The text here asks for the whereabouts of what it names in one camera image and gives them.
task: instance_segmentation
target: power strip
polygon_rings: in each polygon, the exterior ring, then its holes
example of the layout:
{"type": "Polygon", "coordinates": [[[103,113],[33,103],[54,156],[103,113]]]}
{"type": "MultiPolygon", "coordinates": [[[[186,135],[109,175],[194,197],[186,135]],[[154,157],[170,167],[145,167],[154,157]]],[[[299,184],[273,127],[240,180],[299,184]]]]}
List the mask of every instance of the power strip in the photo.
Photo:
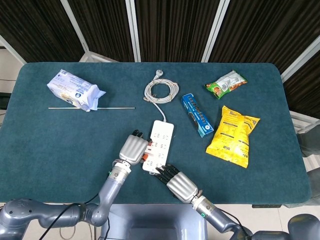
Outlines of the power strip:
{"type": "Polygon", "coordinates": [[[151,131],[151,140],[146,149],[147,158],[142,165],[142,169],[151,175],[159,174],[156,168],[166,165],[172,134],[174,132],[172,123],[155,120],[151,131]]]}

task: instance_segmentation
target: black cable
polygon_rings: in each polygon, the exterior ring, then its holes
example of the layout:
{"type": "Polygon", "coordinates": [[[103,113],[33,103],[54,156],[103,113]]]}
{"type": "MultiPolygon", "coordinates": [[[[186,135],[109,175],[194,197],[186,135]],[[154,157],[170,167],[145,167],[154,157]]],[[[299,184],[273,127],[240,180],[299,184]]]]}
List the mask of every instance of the black cable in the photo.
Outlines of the black cable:
{"type": "Polygon", "coordinates": [[[42,236],[39,238],[39,240],[44,239],[44,237],[47,235],[47,233],[49,232],[49,230],[53,227],[53,225],[58,221],[58,219],[71,207],[73,206],[79,206],[81,205],[80,203],[72,203],[70,205],[68,205],[56,218],[55,220],[51,223],[51,225],[47,228],[47,230],[45,230],[45,232],[42,234],[42,236]]]}
{"type": "MultiPolygon", "coordinates": [[[[94,195],[93,198],[91,198],[89,201],[86,201],[84,204],[87,205],[88,203],[90,203],[93,199],[95,199],[98,196],[98,193],[96,195],[94,195]]],[[[72,203],[70,205],[68,205],[56,218],[55,220],[51,223],[51,225],[47,228],[47,230],[45,230],[45,232],[42,234],[42,236],[39,238],[39,240],[42,240],[47,233],[49,232],[49,230],[54,226],[54,224],[58,221],[58,219],[71,207],[73,206],[80,206],[80,203],[72,203]]]]}
{"type": "Polygon", "coordinates": [[[228,215],[230,215],[231,217],[233,217],[233,218],[239,223],[239,225],[240,225],[240,227],[241,227],[244,235],[245,235],[246,237],[249,237],[249,234],[246,232],[244,226],[242,226],[242,224],[241,224],[241,222],[239,221],[238,218],[236,218],[235,216],[233,216],[231,213],[229,213],[229,212],[227,212],[227,211],[225,211],[225,210],[222,210],[221,208],[219,208],[219,209],[221,210],[221,212],[224,212],[225,214],[228,214],[228,215]]]}
{"type": "Polygon", "coordinates": [[[99,193],[97,193],[96,195],[94,195],[93,198],[91,198],[89,201],[86,201],[84,204],[87,205],[88,203],[90,203],[93,199],[95,199],[96,197],[98,197],[99,193]]]}
{"type": "Polygon", "coordinates": [[[110,231],[110,219],[109,219],[109,217],[108,217],[108,230],[107,230],[106,233],[105,233],[104,240],[107,239],[109,231],[110,231]]]}

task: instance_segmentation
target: tissue package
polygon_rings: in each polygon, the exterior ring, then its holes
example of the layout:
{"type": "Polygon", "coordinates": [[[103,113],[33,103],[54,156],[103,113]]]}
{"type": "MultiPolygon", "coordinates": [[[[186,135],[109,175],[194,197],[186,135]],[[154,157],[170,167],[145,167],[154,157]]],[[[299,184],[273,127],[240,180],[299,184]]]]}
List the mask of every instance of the tissue package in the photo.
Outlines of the tissue package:
{"type": "Polygon", "coordinates": [[[97,85],[63,69],[47,84],[53,94],[86,112],[97,110],[98,99],[105,94],[97,85]]]}

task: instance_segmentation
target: floor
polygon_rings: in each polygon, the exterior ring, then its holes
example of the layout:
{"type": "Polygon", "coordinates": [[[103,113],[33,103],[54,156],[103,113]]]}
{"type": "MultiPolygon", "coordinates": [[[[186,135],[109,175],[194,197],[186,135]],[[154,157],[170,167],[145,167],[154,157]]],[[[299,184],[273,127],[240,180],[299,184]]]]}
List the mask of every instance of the floor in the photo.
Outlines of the floor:
{"type": "MultiPolygon", "coordinates": [[[[19,63],[6,49],[0,49],[0,92],[11,93],[17,79],[22,64],[19,63]]],[[[0,123],[5,117],[5,111],[0,110],[0,123]]],[[[317,163],[315,156],[311,157],[314,164],[317,163]]],[[[241,223],[249,228],[253,233],[259,230],[288,231],[288,221],[297,214],[313,214],[320,219],[320,206],[303,206],[298,208],[263,208],[253,209],[248,204],[219,204],[217,207],[226,210],[235,215],[241,223]]],[[[74,240],[91,240],[91,231],[86,223],[79,223],[76,226],[74,240]]],[[[45,230],[41,228],[36,220],[30,223],[25,234],[24,240],[36,240],[45,230]]],[[[61,232],[64,238],[68,239],[73,234],[74,228],[64,228],[61,232]]],[[[229,240],[231,234],[220,234],[212,226],[208,226],[209,240],[229,240]]],[[[59,229],[52,229],[47,234],[46,240],[62,239],[59,235],[59,229]]]]}

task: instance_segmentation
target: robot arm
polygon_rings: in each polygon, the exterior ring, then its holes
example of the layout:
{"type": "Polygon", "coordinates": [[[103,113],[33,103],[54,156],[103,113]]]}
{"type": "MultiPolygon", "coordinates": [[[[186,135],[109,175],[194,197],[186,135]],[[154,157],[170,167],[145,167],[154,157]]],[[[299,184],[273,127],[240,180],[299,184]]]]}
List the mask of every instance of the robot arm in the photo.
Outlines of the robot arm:
{"type": "Polygon", "coordinates": [[[300,214],[294,216],[288,223],[289,233],[283,231],[257,231],[255,234],[231,220],[206,197],[202,190],[182,172],[168,164],[157,168],[160,174],[155,175],[166,184],[169,190],[183,203],[192,204],[220,233],[234,232],[230,240],[320,240],[320,221],[313,215],[300,214]]]}
{"type": "MultiPolygon", "coordinates": [[[[53,228],[72,227],[81,221],[100,227],[107,222],[110,207],[131,172],[130,166],[140,162],[149,144],[142,135],[142,132],[135,130],[127,138],[119,159],[114,161],[115,165],[98,194],[100,204],[82,203],[71,206],[54,223],[53,228]]],[[[21,240],[30,221],[34,219],[38,219],[43,228],[48,228],[66,207],[27,198],[11,200],[0,212],[0,239],[21,240]]]]}
{"type": "Polygon", "coordinates": [[[167,164],[157,168],[160,174],[155,176],[184,204],[192,204],[203,218],[205,218],[220,233],[234,232],[232,239],[245,240],[245,234],[239,224],[231,220],[219,208],[211,203],[206,197],[202,196],[202,190],[181,171],[173,165],[167,164]]]}

